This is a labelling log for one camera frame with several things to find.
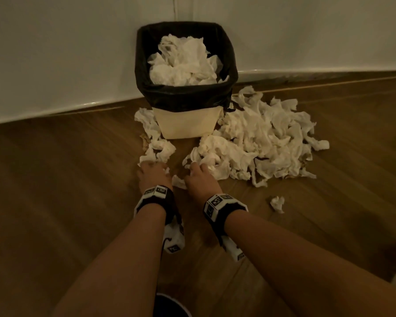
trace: person's left hand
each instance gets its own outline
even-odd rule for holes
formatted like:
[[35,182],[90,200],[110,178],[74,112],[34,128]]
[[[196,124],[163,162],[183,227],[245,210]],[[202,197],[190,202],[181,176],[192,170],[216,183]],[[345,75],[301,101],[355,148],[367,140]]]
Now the person's left hand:
[[171,175],[165,173],[167,165],[163,162],[143,161],[140,165],[141,170],[137,171],[139,178],[139,190],[143,194],[148,188],[157,185],[166,186],[173,191]]

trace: tissue inside trash can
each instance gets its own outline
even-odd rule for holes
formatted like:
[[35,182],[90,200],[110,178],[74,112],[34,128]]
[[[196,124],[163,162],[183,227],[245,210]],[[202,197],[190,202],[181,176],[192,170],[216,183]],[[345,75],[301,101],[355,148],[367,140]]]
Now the tissue inside trash can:
[[149,76],[155,85],[190,86],[211,85],[225,82],[218,73],[223,63],[210,54],[204,45],[204,38],[175,37],[167,35],[161,38],[157,52],[148,58],[151,65]]

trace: hand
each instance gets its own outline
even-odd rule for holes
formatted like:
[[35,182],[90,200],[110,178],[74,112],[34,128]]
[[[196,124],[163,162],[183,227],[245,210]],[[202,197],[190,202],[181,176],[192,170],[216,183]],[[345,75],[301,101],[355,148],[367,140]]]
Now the hand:
[[163,162],[143,161],[140,165],[141,169],[137,171],[139,178],[139,190],[143,194],[148,188],[157,185],[166,186],[173,191],[171,184],[171,175],[165,173],[167,165]]
[[223,193],[206,164],[202,164],[200,167],[196,162],[192,162],[190,169],[191,174],[185,177],[185,184],[191,197],[200,206],[203,207],[205,202],[215,194]]

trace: forearm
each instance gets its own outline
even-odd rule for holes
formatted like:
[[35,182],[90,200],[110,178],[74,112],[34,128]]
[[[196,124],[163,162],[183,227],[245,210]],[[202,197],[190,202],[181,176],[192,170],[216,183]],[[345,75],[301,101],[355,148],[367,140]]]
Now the forearm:
[[53,316],[151,316],[164,222],[161,206],[144,206],[81,274]]
[[396,290],[299,236],[242,210],[226,233],[301,316],[396,315]]

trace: white wall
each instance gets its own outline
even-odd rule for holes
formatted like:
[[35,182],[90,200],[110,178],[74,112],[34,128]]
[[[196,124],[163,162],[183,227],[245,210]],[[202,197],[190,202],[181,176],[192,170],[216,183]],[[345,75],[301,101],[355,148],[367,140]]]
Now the white wall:
[[173,0],[0,0],[0,122],[139,97],[136,31]]
[[194,0],[243,72],[396,70],[396,0]]

